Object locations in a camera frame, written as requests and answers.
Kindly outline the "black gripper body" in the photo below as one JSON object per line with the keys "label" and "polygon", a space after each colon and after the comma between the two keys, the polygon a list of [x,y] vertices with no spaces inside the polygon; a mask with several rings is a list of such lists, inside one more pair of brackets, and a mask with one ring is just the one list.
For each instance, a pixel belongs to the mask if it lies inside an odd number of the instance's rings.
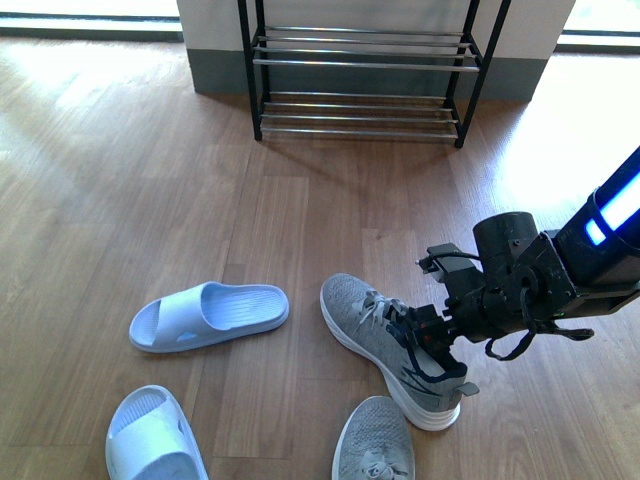
{"label": "black gripper body", "polygon": [[473,228],[475,266],[486,285],[464,297],[445,301],[444,320],[452,343],[464,337],[473,343],[493,343],[523,331],[522,344],[537,335],[573,340],[575,332],[561,328],[556,319],[575,299],[574,283],[552,244],[540,233],[533,216],[509,212],[487,218]]}

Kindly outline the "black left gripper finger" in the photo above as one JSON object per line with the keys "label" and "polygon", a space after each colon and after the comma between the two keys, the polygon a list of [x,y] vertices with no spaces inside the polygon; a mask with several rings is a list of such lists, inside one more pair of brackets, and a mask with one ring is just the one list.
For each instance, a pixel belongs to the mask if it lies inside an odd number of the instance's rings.
{"label": "black left gripper finger", "polygon": [[449,323],[439,315],[434,305],[424,305],[414,311],[416,343],[428,353],[448,351],[452,344]]}

